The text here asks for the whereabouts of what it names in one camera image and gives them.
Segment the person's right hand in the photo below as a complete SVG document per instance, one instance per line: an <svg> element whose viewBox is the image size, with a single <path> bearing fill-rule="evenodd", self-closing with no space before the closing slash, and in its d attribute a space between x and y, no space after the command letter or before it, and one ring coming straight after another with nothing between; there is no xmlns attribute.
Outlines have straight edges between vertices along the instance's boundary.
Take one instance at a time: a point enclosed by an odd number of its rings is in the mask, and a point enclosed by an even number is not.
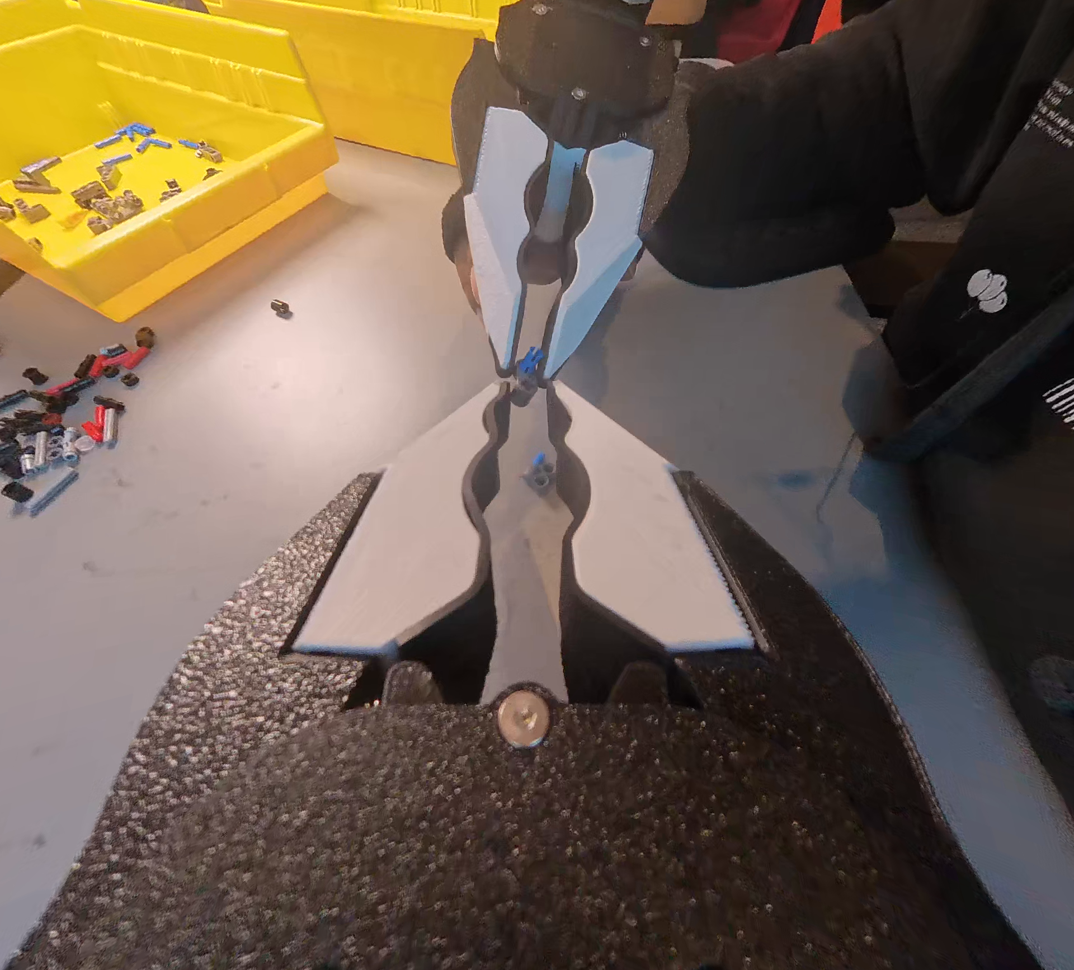
<svg viewBox="0 0 1074 970"><path fill-rule="evenodd" d="M480 295L466 230L464 191L461 188L453 192L444 206L441 213L441 237L445 252L455 269L471 312L480 314Z"/></svg>

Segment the grey desk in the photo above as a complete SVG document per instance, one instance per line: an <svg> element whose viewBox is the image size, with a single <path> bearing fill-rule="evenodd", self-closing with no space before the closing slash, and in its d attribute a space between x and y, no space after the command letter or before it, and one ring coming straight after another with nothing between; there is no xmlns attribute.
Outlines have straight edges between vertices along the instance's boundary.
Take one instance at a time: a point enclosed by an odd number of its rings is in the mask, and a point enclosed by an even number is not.
<svg viewBox="0 0 1074 970"><path fill-rule="evenodd" d="M40 518L2 510L2 956L88 837L195 634L363 470L492 380L440 238L455 170L342 142L329 196L114 324L2 296L2 392L159 336L118 447ZM293 310L277 318L270 303ZM906 720L950 826L1048 968L1072 968L1072 823L850 409L874 324L845 274L708 291L647 258L564 371L821 592Z"/></svg>

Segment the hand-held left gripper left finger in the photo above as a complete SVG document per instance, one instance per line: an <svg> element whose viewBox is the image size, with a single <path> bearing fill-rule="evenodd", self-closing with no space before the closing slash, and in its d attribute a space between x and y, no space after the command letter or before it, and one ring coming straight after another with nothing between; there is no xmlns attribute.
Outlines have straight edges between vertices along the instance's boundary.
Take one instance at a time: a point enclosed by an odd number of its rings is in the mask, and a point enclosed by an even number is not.
<svg viewBox="0 0 1074 970"><path fill-rule="evenodd" d="M301 614L295 652L397 655L477 594L509 396L507 383L490 383L384 467Z"/></svg>

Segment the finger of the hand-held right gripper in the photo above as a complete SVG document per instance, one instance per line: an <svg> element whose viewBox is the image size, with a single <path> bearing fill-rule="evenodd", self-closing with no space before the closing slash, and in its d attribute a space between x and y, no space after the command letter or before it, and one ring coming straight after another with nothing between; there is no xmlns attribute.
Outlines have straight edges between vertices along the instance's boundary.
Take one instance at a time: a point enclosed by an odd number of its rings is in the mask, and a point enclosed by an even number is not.
<svg viewBox="0 0 1074 970"><path fill-rule="evenodd" d="M571 273L545 333L545 381L585 341L641 249L639 230L654 154L620 140L590 150L581 171L587 215L568 245Z"/></svg>
<svg viewBox="0 0 1074 970"><path fill-rule="evenodd" d="M480 314L497 372L527 382L521 365L538 346L541 289L529 256L545 207L551 143L520 110L492 106L484 118L464 214Z"/></svg>

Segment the pile of small toy pieces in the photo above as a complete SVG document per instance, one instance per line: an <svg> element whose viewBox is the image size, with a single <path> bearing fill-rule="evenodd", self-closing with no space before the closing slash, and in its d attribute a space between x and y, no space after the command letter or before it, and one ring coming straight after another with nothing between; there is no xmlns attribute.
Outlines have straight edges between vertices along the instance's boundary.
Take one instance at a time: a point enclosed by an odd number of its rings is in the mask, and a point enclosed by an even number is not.
<svg viewBox="0 0 1074 970"><path fill-rule="evenodd" d="M79 480L84 460L118 447L141 366L158 333L139 327L132 341L84 354L68 375L35 366L1 399L2 508L37 518Z"/></svg>

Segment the yellow divided parts bin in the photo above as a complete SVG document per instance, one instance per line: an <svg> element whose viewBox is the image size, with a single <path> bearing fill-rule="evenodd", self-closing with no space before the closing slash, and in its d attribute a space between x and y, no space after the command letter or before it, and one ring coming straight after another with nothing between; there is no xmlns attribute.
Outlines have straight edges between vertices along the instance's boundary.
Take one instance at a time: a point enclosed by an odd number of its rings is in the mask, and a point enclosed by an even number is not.
<svg viewBox="0 0 1074 970"><path fill-rule="evenodd" d="M287 32L140 0L2 0L1 169L142 121L222 175L95 236L2 225L2 261L124 321L326 193L337 161Z"/></svg>

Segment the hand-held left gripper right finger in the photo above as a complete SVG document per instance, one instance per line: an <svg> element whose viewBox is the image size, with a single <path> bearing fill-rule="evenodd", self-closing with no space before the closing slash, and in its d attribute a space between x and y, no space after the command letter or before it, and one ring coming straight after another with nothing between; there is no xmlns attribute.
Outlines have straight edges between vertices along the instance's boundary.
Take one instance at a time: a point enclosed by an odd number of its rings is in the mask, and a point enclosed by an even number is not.
<svg viewBox="0 0 1074 970"><path fill-rule="evenodd" d="M547 411L581 595L668 652L754 649L678 468L569 386L549 389Z"/></svg>

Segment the yellow storage bin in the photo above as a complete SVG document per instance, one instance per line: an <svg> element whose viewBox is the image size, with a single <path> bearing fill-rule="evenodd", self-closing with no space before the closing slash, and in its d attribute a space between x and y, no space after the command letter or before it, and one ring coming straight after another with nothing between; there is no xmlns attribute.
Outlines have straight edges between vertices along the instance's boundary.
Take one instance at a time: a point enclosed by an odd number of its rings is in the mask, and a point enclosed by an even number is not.
<svg viewBox="0 0 1074 970"><path fill-rule="evenodd" d="M202 1L292 37L336 137L453 164L455 82L517 0Z"/></svg>

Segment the assorted small building pieces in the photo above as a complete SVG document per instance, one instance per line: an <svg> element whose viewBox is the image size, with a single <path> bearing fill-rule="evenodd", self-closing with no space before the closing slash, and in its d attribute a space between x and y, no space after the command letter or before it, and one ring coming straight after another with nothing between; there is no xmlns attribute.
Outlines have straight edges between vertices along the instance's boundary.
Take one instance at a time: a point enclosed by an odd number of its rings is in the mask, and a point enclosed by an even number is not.
<svg viewBox="0 0 1074 970"><path fill-rule="evenodd" d="M228 161L208 140L131 121L72 153L45 155L2 175L2 225L50 221L100 236L222 175Z"/></svg>

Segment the person's right forearm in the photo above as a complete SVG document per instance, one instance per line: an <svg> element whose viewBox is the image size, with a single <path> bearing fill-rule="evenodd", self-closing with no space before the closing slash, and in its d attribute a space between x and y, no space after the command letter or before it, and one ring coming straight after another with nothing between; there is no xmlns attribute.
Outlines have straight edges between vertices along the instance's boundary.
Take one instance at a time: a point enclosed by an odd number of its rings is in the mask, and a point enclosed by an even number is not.
<svg viewBox="0 0 1074 970"><path fill-rule="evenodd" d="M876 252L891 211L966 209L1011 130L1024 0L891 0L812 45L684 64L690 162L644 247L748 287Z"/></svg>

